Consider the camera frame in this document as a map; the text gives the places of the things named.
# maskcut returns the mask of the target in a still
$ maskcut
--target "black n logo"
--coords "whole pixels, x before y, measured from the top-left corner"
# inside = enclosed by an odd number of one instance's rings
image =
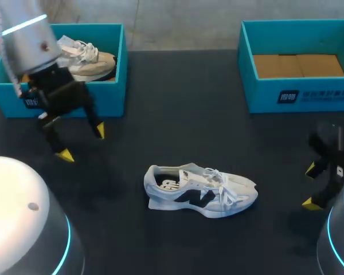
[[[177,199],[175,202],[187,202],[189,201],[191,205],[196,205],[198,207],[204,208],[211,202],[216,196],[212,190],[209,190],[202,199],[200,199],[201,191],[200,190],[187,190]]]

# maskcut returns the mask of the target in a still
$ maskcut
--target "white sneaker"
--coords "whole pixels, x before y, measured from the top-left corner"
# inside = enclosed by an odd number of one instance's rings
[[[150,209],[188,208],[208,218],[226,217],[248,208],[258,196],[255,186],[243,176],[194,163],[180,167],[153,165],[144,177]]]
[[[99,52],[91,43],[75,41],[63,36],[57,41],[62,55],[57,59],[60,67],[68,67],[76,81],[103,81],[116,73],[116,57]]]

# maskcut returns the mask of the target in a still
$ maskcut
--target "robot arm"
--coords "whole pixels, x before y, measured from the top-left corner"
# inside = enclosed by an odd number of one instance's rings
[[[82,108],[94,134],[104,139],[104,125],[95,112],[92,96],[84,82],[73,79],[67,68],[59,68],[61,49],[51,30],[47,15],[36,0],[0,0],[0,55],[19,100],[38,102],[35,108],[38,129],[44,133],[52,151],[73,162],[62,144],[54,124],[64,114]],[[21,90],[18,76],[29,76],[30,90]]]

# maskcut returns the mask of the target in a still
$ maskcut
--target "open box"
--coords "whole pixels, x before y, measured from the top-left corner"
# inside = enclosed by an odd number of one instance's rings
[[[336,55],[344,72],[344,19],[244,21],[238,62],[251,113],[344,111],[344,77],[259,78],[256,55]]]
[[[121,24],[55,24],[52,30],[57,39],[66,35],[74,40],[92,43],[101,52],[112,53],[118,58],[115,81],[89,82],[87,87],[95,98],[97,112],[102,117],[119,117],[124,111],[127,80],[127,45]],[[28,91],[27,83],[22,83]],[[40,109],[27,109],[18,99],[0,58],[0,109],[6,117],[35,117]],[[85,117],[82,109],[70,113],[70,117]]]

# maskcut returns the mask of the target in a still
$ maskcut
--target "black tabletop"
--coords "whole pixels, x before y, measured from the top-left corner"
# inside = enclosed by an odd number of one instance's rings
[[[315,157],[307,134],[333,115],[250,116],[236,54],[131,52],[126,112],[105,120],[106,140],[84,120],[59,123],[75,163],[52,155],[34,119],[0,112],[0,155],[44,178],[80,234],[86,274],[319,274],[316,241],[328,212],[301,203],[326,176],[304,176]],[[257,201],[223,219],[149,210],[148,167],[191,162],[252,179]]]

